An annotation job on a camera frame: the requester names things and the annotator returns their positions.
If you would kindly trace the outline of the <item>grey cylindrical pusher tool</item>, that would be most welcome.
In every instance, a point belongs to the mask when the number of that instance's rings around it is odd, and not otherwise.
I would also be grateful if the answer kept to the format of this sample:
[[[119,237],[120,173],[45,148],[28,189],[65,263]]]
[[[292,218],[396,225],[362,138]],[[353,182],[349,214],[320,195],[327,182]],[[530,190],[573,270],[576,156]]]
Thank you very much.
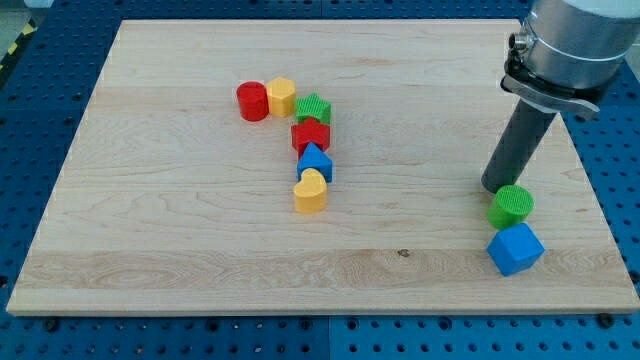
[[[518,101],[482,174],[481,183],[487,191],[495,194],[517,182],[555,116]]]

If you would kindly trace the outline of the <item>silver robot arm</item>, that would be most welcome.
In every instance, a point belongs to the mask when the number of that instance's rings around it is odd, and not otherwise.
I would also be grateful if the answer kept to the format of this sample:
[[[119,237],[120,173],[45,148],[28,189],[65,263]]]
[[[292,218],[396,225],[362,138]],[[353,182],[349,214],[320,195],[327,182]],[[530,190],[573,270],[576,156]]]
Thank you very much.
[[[519,97],[481,177],[497,192],[516,183],[555,116],[585,119],[639,35],[634,0],[538,0],[508,41],[501,88]]]

